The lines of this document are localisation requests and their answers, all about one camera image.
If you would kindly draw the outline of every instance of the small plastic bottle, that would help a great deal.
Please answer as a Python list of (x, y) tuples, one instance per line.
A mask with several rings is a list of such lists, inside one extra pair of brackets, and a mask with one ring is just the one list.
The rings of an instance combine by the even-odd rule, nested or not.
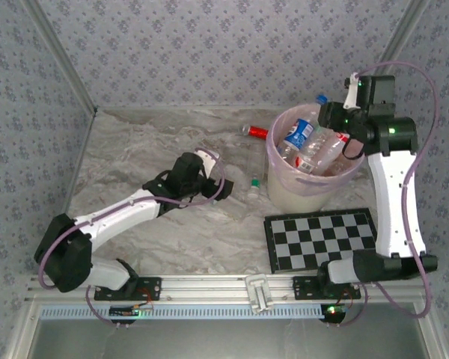
[(318, 153), (314, 155), (313, 162), (315, 167), (311, 173), (316, 176), (322, 176), (329, 165), (341, 154), (348, 140), (349, 135), (346, 133), (335, 132), (333, 135), (330, 135)]
[(251, 144), (248, 152), (248, 165), (246, 173), (250, 181), (248, 198), (255, 199), (260, 195), (260, 187), (264, 177), (265, 164), (264, 144)]

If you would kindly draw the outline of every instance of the red label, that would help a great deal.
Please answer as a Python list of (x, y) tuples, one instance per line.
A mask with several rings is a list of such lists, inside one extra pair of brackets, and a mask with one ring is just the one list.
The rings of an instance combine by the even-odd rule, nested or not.
[(261, 129), (260, 127), (251, 126), (249, 129), (248, 135), (266, 140), (266, 136), (268, 135), (268, 130)]
[(349, 140), (349, 135), (347, 133), (336, 132), (336, 137), (342, 140), (342, 142), (347, 142), (347, 140)]

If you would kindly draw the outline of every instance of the metal clamp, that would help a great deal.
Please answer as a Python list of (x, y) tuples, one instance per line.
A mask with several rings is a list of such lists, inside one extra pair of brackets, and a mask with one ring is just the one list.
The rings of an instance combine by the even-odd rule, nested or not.
[(253, 313), (258, 314), (264, 310), (271, 310), (274, 304), (266, 275), (249, 275), (245, 278), (245, 282)]

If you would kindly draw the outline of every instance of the glass panel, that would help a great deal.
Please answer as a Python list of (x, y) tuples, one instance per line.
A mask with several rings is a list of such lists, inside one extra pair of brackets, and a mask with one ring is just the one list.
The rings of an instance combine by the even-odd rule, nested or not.
[[(359, 309), (355, 304), (349, 319)], [(428, 358), (418, 321), (388, 304), (370, 304), (345, 328), (287, 319), (143, 320), (139, 325), (116, 330), (97, 320), (40, 321), (29, 359)]]

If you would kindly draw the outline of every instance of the cable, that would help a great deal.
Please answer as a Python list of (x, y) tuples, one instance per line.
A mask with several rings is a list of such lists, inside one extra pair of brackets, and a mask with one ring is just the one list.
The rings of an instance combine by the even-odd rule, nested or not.
[(204, 204), (208, 204), (210, 202), (212, 202), (216, 197), (218, 197), (218, 195), (221, 193), (221, 191), (223, 190), (224, 186), (225, 186), (225, 170), (223, 168), (223, 166), (221, 165), (221, 163), (219, 163), (219, 159), (213, 154), (211, 153), (209, 150), (205, 149), (205, 148), (196, 148), (195, 151), (203, 151), (205, 152), (208, 156), (210, 156), (218, 165), (220, 174), (221, 174), (221, 179), (219, 180), (219, 187), (218, 190), (216, 191), (216, 193), (211, 196), (210, 198), (207, 198), (206, 200), (202, 200), (201, 202), (196, 202), (196, 203), (188, 203), (188, 202), (182, 202), (180, 200), (172, 200), (171, 198), (166, 198), (166, 197), (157, 197), (157, 196), (145, 196), (145, 197), (140, 197), (137, 198), (136, 200), (134, 200), (132, 203), (130, 202), (126, 202), (123, 203), (119, 206), (116, 206), (114, 208), (111, 208), (110, 210), (102, 213), (101, 215), (98, 215), (97, 217), (92, 218), (90, 221), (88, 222), (82, 222), (80, 224), (76, 224), (75, 226), (71, 227), (69, 230), (66, 230), (63, 234), (61, 234), (53, 243), (52, 245), (50, 245), (49, 249), (46, 251), (46, 253), (43, 255), (43, 258), (40, 262), (40, 267), (38, 268), (38, 282), (40, 283), (40, 285), (42, 286), (42, 288), (44, 289), (54, 289), (55, 286), (50, 286), (48, 284), (45, 283), (45, 280), (43, 279), (43, 276), (45, 274), (45, 265), (48, 262), (48, 259), (50, 258), (50, 256), (52, 255), (52, 252), (60, 245), (60, 243), (67, 238), (71, 233), (75, 232), (76, 230), (79, 230), (80, 228), (87, 226), (87, 225), (92, 225), (95, 221), (100, 221), (110, 215), (113, 215), (114, 213), (121, 211), (122, 209), (125, 209), (129, 206), (133, 206), (135, 203), (140, 203), (140, 202), (145, 202), (147, 200), (155, 200), (156, 202), (166, 202), (166, 203), (172, 203), (172, 204), (177, 204), (179, 206), (188, 206), (188, 207), (192, 207), (192, 206), (203, 206)]
[(85, 300), (87, 302), (88, 308), (90, 308), (90, 310), (93, 313), (93, 315), (96, 316), (101, 322), (103, 322), (103, 323), (105, 323), (107, 325), (110, 325), (112, 327), (117, 327), (118, 328), (120, 326), (120, 324), (116, 325), (111, 320), (108, 320), (107, 318), (102, 316), (100, 313), (98, 313), (98, 310), (93, 308), (93, 305), (91, 305), (91, 300), (90, 300), (90, 289), (91, 289), (91, 286), (87, 286), (87, 290), (85, 292)]
[(357, 284), (358, 284), (359, 286), (362, 286), (362, 289), (364, 290), (364, 303), (362, 304), (361, 310), (359, 311), (359, 313), (358, 313), (354, 318), (352, 318), (352, 319), (349, 320), (348, 322), (345, 322), (345, 323), (343, 323), (343, 324), (336, 324), (336, 325), (333, 325), (334, 327), (338, 327), (338, 328), (340, 328), (340, 327), (347, 327), (348, 325), (351, 325), (351, 324), (353, 324), (353, 323), (356, 323), (356, 322), (359, 320), (359, 318), (362, 317), (364, 311), (366, 310), (367, 302), (369, 301), (369, 295), (367, 294), (367, 288), (366, 288), (366, 286), (364, 285), (364, 283), (357, 283)]
[(137, 289), (137, 292), (140, 292), (140, 293), (143, 293), (143, 294), (147, 295), (146, 303), (138, 304), (138, 307), (142, 307), (143, 305), (150, 304), (151, 305), (151, 309), (154, 310), (155, 308), (153, 306), (153, 301), (151, 300), (150, 291), (147, 288), (139, 288), (139, 289)]
[(351, 303), (349, 304), (349, 306), (347, 308), (347, 309), (351, 309), (351, 307), (352, 307), (352, 295), (351, 295), (351, 292), (349, 290), (347, 290), (346, 288), (344, 288), (343, 292), (341, 292), (341, 296), (339, 297), (339, 299), (335, 303), (335, 306), (338, 305), (339, 303), (341, 303), (341, 301), (343, 300), (343, 297), (344, 297), (344, 293), (347, 293), (347, 295), (349, 296), (349, 299), (351, 299)]
[(374, 64), (372, 66), (369, 66), (368, 68), (360, 71), (358, 73), (358, 77), (361, 76), (364, 73), (367, 73), (371, 70), (374, 70), (378, 67), (384, 67), (384, 66), (391, 66), (391, 65), (400, 65), (400, 66), (406, 66), (411, 67), (412, 69), (418, 71), (429, 83), (432, 91), (433, 91), (433, 97), (434, 97), (434, 117), (433, 117), (433, 124), (431, 125), (431, 130), (429, 131), (429, 134), (427, 135), (426, 140), (424, 141), (424, 145), (421, 148), (421, 150), (416, 155), (416, 158), (414, 162), (412, 163), (411, 167), (407, 171), (407, 174), (404, 176), (403, 181), (403, 192), (401, 195), (401, 209), (403, 211), (403, 223), (404, 223), (404, 233), (406, 234), (406, 240), (409, 246), (409, 249), (411, 250), (412, 256), (415, 259), (416, 266), (418, 267), (419, 273), (421, 274), (421, 278), (424, 284), (424, 291), (426, 293), (426, 304), (424, 306), (424, 309), (420, 313), (412, 313), (409, 312), (407, 309), (401, 307), (390, 295), (384, 287), (380, 283), (376, 283), (379, 289), (381, 289), (382, 294), (389, 300), (391, 304), (393, 304), (398, 310), (404, 312), (406, 315), (411, 316), (412, 318), (420, 319), (424, 318), (430, 311), (431, 308), (431, 289), (430, 289), (430, 283), (429, 278), (427, 277), (426, 271), (422, 265), (421, 259), (419, 258), (419, 254), (416, 251), (416, 248), (414, 246), (414, 242), (412, 241), (412, 234), (411, 229), (409, 227), (409, 218), (407, 213), (407, 185), (409, 184), (409, 181), (411, 180), (412, 175), (416, 171), (416, 168), (419, 166), (419, 163), (422, 160), (422, 157), (424, 156), (425, 152), (427, 151), (427, 148), (431, 142), (431, 139), (434, 135), (434, 132), (437, 127), (437, 121), (439, 119), (439, 97), (437, 95), (436, 86), (434, 85), (433, 80), (430, 78), (430, 76), (422, 70), (420, 67), (409, 63), (405, 61), (385, 61), (381, 62), (379, 64)]

